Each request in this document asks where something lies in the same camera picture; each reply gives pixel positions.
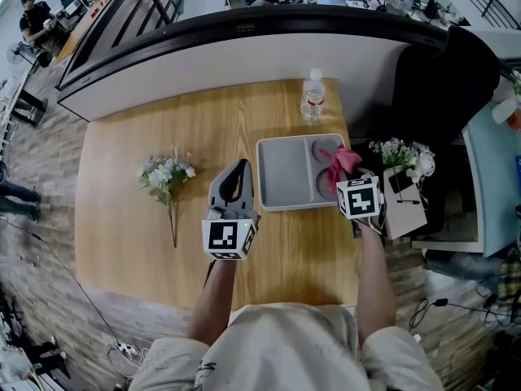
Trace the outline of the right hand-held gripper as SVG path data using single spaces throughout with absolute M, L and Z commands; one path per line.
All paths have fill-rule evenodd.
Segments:
M 336 183 L 340 212 L 350 220 L 379 217 L 385 210 L 385 198 L 379 178 L 366 168 L 356 168 L 354 178 Z

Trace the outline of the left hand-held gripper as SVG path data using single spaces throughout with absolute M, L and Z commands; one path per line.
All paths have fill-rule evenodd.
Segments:
M 247 258 L 261 216 L 254 210 L 252 167 L 237 160 L 212 181 L 202 221 L 204 252 L 216 261 Z

